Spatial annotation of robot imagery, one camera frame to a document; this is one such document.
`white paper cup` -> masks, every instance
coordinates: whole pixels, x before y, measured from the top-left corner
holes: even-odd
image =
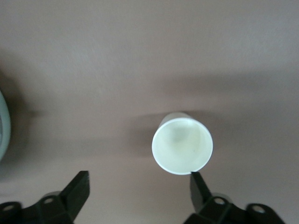
[[[169,173],[186,175],[203,168],[211,158],[209,130],[188,114],[174,112],[160,123],[152,152],[158,165]]]

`cup rim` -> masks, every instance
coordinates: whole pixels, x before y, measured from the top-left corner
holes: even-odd
[[[165,127],[167,126],[168,124],[170,123],[173,123],[173,122],[176,122],[176,121],[180,121],[180,120],[191,120],[192,122],[196,123],[200,128],[202,128],[204,130],[205,133],[208,134],[209,138],[211,139],[211,148],[209,150],[209,156],[208,156],[208,159],[206,160],[205,163],[201,164],[201,166],[199,166],[198,168],[196,168],[195,170],[192,170],[190,172],[173,172],[171,170],[169,170],[168,168],[164,167],[157,159],[156,159],[156,155],[155,155],[155,152],[154,152],[154,141],[155,141],[155,138],[157,137],[157,135],[159,134],[159,132]],[[152,149],[152,153],[153,153],[153,156],[154,156],[154,159],[156,161],[156,163],[162,168],[164,169],[165,171],[171,173],[171,174],[176,174],[176,175],[188,175],[188,174],[191,174],[191,172],[197,172],[199,171],[200,169],[202,169],[210,160],[211,156],[212,156],[212,153],[213,153],[213,147],[214,147],[214,143],[213,143],[213,138],[212,138],[212,135],[211,133],[209,132],[209,130],[207,129],[206,126],[204,126],[201,122],[199,122],[198,120],[195,120],[193,118],[174,118],[174,119],[171,119],[171,120],[168,120],[166,121],[164,124],[162,124],[155,132],[154,134],[154,137],[153,137],[153,140],[152,140],[152,144],[151,144],[151,149]]]

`screw hole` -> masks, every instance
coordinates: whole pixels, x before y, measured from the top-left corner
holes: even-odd
[[[9,210],[11,210],[13,208],[14,208],[13,205],[8,205],[8,206],[6,206],[6,207],[3,208],[3,211],[9,211]]]
[[[252,209],[256,212],[259,212],[259,213],[265,213],[266,211],[259,205],[254,205],[252,206]]]
[[[214,201],[217,203],[217,204],[225,204],[225,201],[222,199],[222,198],[215,198]]]
[[[53,202],[54,201],[54,199],[53,198],[48,198],[48,199],[46,199],[46,200],[44,200],[44,204],[49,204],[49,203],[51,203],[51,202]]]

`mounting hole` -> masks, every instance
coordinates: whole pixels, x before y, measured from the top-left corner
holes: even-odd
[[[254,211],[256,211],[256,212],[258,212],[258,213],[265,213],[266,211],[265,211],[265,209],[263,209],[261,206],[259,206],[259,205],[254,205],[254,206],[252,206],[252,209],[254,210]]]
[[[48,198],[48,199],[46,199],[46,200],[44,200],[44,204],[49,204],[49,203],[51,203],[51,202],[53,202],[54,201],[54,199],[53,198]]]
[[[13,205],[8,205],[8,206],[6,206],[6,207],[3,208],[3,211],[9,211],[9,210],[11,210],[13,208],[14,208]]]
[[[214,201],[216,202],[216,204],[225,204],[225,201],[222,198],[215,198]]]

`beige table surface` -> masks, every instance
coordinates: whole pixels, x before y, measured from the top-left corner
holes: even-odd
[[[2,0],[13,136],[0,203],[30,206],[89,170],[77,224],[181,224],[189,176],[163,171],[164,115],[204,123],[213,192],[299,220],[299,1]]]

